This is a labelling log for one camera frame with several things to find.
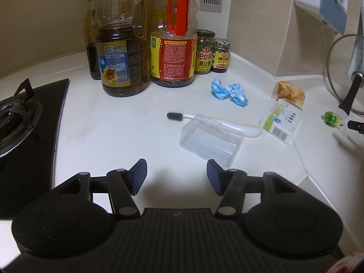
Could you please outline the clear plastic box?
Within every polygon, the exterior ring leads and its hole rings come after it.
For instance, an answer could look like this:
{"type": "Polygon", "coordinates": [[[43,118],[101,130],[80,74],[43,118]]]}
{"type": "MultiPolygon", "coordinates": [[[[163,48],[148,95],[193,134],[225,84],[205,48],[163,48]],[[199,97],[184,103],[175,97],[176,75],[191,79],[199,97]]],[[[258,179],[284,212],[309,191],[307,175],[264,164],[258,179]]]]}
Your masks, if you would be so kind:
{"type": "Polygon", "coordinates": [[[243,141],[243,133],[198,114],[183,127],[179,144],[204,160],[214,159],[229,168],[243,141]]]}

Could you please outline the white toothbrush black bristles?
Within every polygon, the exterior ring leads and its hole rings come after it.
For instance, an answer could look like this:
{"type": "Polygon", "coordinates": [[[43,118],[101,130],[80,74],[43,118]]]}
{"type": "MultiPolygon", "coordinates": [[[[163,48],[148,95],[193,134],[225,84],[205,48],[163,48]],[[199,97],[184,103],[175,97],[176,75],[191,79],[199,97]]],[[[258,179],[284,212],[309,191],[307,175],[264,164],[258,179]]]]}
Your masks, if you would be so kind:
{"type": "MultiPolygon", "coordinates": [[[[195,115],[184,114],[181,111],[169,111],[167,113],[167,118],[169,120],[175,120],[175,121],[182,121],[184,118],[192,120],[194,117],[195,115]]],[[[235,129],[241,132],[245,137],[251,137],[251,138],[258,137],[262,133],[261,128],[256,125],[240,124],[219,118],[212,118],[212,120],[217,121],[227,126],[228,128],[235,129]]]]}

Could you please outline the white green medicine box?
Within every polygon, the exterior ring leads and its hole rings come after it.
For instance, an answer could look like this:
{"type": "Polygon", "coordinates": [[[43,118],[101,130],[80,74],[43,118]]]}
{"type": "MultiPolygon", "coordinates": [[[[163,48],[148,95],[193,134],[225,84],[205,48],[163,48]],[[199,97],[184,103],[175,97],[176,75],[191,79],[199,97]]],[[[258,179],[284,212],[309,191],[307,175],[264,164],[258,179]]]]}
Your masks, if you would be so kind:
{"type": "Polygon", "coordinates": [[[288,99],[279,99],[260,119],[259,126],[288,144],[301,122],[302,113],[303,109],[288,99]]]}

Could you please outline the crumpled blue face mask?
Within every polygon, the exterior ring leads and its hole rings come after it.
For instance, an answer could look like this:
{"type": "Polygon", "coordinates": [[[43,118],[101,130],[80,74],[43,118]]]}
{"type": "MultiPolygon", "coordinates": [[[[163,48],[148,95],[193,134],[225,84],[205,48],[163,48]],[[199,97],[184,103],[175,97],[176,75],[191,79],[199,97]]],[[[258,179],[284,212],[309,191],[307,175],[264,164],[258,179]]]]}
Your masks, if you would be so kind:
{"type": "Polygon", "coordinates": [[[224,86],[220,77],[215,77],[211,84],[213,95],[220,101],[230,98],[236,105],[245,107],[249,101],[245,96],[245,90],[239,83],[224,86]]]}

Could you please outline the brown paper wrapper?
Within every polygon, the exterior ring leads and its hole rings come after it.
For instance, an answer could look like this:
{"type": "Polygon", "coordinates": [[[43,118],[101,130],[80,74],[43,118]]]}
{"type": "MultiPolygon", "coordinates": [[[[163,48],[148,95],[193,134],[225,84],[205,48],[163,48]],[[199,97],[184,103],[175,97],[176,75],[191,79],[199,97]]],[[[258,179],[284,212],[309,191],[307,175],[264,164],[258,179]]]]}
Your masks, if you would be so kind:
{"type": "Polygon", "coordinates": [[[305,92],[286,81],[278,82],[278,98],[287,99],[298,107],[303,107],[305,102],[305,92]]]}

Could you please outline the black gas stove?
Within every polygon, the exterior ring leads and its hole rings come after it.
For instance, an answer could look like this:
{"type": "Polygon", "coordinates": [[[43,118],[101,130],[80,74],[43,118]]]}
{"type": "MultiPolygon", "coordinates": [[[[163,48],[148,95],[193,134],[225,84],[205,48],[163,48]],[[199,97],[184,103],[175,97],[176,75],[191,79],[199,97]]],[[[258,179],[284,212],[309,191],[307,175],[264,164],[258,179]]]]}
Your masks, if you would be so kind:
{"type": "Polygon", "coordinates": [[[33,88],[26,79],[1,101],[1,219],[50,191],[69,79],[33,88]]]}

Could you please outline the paper cup green print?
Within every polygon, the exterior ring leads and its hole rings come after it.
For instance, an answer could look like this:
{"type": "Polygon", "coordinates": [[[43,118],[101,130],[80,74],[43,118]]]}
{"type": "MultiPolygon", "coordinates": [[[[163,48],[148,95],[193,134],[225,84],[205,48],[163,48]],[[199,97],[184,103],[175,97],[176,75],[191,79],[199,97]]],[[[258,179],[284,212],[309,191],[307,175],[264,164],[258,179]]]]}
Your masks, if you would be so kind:
{"type": "Polygon", "coordinates": [[[333,111],[326,111],[324,115],[321,116],[321,119],[326,125],[332,128],[338,128],[343,126],[342,118],[333,111]]]}

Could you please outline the tall yellow-label sauce jar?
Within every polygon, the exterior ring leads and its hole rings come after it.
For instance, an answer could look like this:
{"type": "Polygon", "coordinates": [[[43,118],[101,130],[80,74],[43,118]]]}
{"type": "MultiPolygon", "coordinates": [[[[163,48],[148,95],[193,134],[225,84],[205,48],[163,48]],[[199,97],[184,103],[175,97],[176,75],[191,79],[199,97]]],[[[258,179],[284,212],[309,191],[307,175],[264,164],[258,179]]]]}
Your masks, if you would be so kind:
{"type": "Polygon", "coordinates": [[[197,30],[197,49],[195,73],[204,75],[209,73],[212,66],[212,46],[215,33],[210,30],[197,30]]]}

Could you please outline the short soybean paste jar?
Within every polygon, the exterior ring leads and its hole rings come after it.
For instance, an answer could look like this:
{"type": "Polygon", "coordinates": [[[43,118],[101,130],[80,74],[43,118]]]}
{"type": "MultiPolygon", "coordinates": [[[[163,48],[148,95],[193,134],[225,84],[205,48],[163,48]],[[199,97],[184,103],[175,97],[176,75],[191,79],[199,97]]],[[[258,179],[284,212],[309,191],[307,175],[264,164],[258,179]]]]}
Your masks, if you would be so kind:
{"type": "Polygon", "coordinates": [[[231,41],[224,38],[214,38],[212,45],[211,71],[224,73],[230,60],[231,41]]]}

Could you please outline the orange brush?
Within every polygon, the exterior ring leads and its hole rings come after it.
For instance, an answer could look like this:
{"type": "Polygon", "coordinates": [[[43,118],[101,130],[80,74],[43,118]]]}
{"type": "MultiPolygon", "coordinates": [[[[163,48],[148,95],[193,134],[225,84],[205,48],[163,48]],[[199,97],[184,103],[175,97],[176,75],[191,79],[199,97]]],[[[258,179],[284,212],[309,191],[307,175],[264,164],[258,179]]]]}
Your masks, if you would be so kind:
{"type": "Polygon", "coordinates": [[[347,127],[348,127],[348,129],[356,131],[359,134],[364,134],[364,123],[357,122],[354,120],[349,120],[347,122],[347,127]]]}

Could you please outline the sunflower oil bottle blue label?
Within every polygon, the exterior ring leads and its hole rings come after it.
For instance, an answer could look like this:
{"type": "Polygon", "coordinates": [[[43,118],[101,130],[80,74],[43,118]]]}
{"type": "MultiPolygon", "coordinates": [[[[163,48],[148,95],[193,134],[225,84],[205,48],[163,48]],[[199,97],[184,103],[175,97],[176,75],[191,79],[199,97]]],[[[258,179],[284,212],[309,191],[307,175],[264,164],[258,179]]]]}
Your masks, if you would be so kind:
{"type": "Polygon", "coordinates": [[[147,85],[144,0],[99,0],[96,47],[104,91],[128,97],[147,85]]]}

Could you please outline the small dark sauce bottle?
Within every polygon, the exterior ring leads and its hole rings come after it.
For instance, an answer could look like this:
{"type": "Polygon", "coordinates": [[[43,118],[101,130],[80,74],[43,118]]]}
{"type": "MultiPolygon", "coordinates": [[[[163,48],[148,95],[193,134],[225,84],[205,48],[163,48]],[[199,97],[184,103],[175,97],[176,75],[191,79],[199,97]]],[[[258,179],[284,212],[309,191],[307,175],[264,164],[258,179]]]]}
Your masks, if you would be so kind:
{"type": "Polygon", "coordinates": [[[84,34],[86,53],[88,58],[89,73],[93,80],[100,80],[98,53],[96,47],[97,22],[96,22],[96,2],[97,0],[88,0],[88,10],[84,21],[84,34]]]}

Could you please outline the glass pot lid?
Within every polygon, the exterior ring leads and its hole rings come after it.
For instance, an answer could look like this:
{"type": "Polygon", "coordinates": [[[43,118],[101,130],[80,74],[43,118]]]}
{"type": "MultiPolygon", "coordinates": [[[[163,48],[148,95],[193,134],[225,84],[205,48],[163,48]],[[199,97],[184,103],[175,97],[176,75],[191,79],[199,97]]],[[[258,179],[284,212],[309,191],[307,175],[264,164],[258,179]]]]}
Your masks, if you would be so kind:
{"type": "Polygon", "coordinates": [[[326,58],[326,77],[339,107],[346,114],[363,115],[363,36],[339,37],[326,58]]]}

